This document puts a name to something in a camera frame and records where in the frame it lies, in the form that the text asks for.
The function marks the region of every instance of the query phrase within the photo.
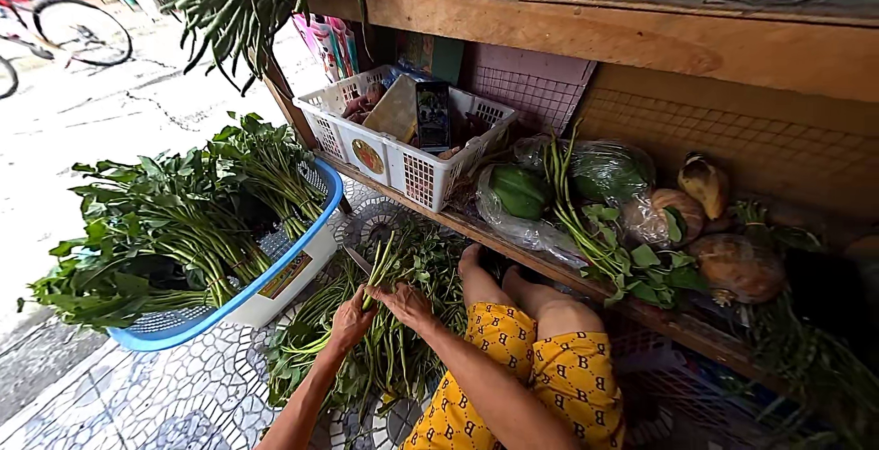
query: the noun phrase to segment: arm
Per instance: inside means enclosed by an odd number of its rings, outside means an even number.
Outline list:
[[[366,334],[378,311],[372,308],[362,312],[363,289],[360,286],[354,297],[336,310],[327,346],[317,355],[309,374],[293,392],[255,450],[305,450],[317,423],[321,403],[336,379],[339,366],[348,351]]]
[[[579,448],[563,422],[503,366],[476,345],[448,331],[431,313],[430,303],[421,291],[397,284],[395,293],[377,287],[369,287],[367,293],[384,303],[434,349],[489,430],[508,450]]]

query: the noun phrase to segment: bicycle wheel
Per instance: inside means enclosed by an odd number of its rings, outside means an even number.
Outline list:
[[[33,25],[46,41],[92,65],[121,64],[131,57],[131,36],[113,16],[82,0],[48,0],[33,10]]]
[[[12,95],[16,89],[18,89],[18,74],[8,60],[0,57],[0,98]]]

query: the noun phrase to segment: person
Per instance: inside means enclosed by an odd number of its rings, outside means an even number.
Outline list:
[[[447,368],[401,449],[620,447],[622,397],[599,316],[564,293],[524,280],[518,265],[499,287],[479,266],[480,248],[469,246],[458,264],[464,337],[445,328],[418,289],[360,286],[336,311],[329,343],[257,449],[307,447],[336,371],[375,316],[377,308],[361,312],[364,293],[417,332]]]

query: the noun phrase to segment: wooden plank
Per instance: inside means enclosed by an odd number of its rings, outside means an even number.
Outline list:
[[[369,176],[360,173],[353,165],[341,163],[334,158],[318,153],[325,162],[331,164],[340,174],[351,177],[355,181],[368,186],[379,193],[394,199],[401,205],[411,208],[424,216],[435,220],[456,232],[461,233],[484,246],[491,248],[503,255],[510,257],[522,265],[531,268],[542,275],[552,278],[570,287],[583,295],[597,301],[599,304],[608,298],[612,291],[609,287],[586,280],[579,272],[561,265],[551,257],[536,253],[528,249],[522,249],[507,242],[496,234],[485,222],[473,220],[455,211],[441,211],[435,213],[415,203],[400,192],[388,186],[379,184]],[[757,369],[748,358],[747,348],[732,336],[726,335],[698,321],[686,314],[670,314],[641,302],[632,300],[622,301],[614,306],[614,310],[627,316],[629,319],[638,321],[644,326],[668,336],[675,342],[681,343],[702,355],[711,358],[724,366],[729,366],[734,371],[748,378],[759,380],[766,387],[772,388],[779,393],[784,393],[784,384],[775,378],[767,377]]]
[[[521,0],[572,5],[604,6],[697,16],[733,17],[768,21],[842,24],[879,28],[875,8],[827,6],[752,6],[732,0]]]
[[[735,0],[521,0],[609,8],[628,8],[699,16],[765,19],[770,21],[820,22],[879,28],[874,7],[751,5]]]
[[[263,75],[263,82],[268,86],[271,96],[274,97],[280,111],[284,114],[284,119],[287,119],[288,124],[293,126],[299,134],[302,144],[308,149],[316,149],[317,139],[311,131],[309,121],[305,119],[302,110],[293,105],[293,92],[273,53],[269,56],[268,68],[266,74]]]
[[[366,0],[369,22],[478,43],[879,102],[879,29],[518,0]],[[358,20],[357,0],[309,0]]]

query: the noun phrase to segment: tiled floor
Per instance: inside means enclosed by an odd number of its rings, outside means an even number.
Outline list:
[[[346,180],[354,213],[337,211],[338,242],[355,243],[377,222],[408,214],[386,197]],[[302,300],[307,291],[300,294]],[[279,322],[289,321],[281,317]],[[262,350],[276,323],[261,330],[218,323],[161,352],[130,352],[113,340],[83,361],[31,406],[0,427],[2,450],[238,450],[252,448],[277,411],[266,404]],[[400,403],[390,420],[325,417],[314,448],[389,449],[404,438],[418,404]]]

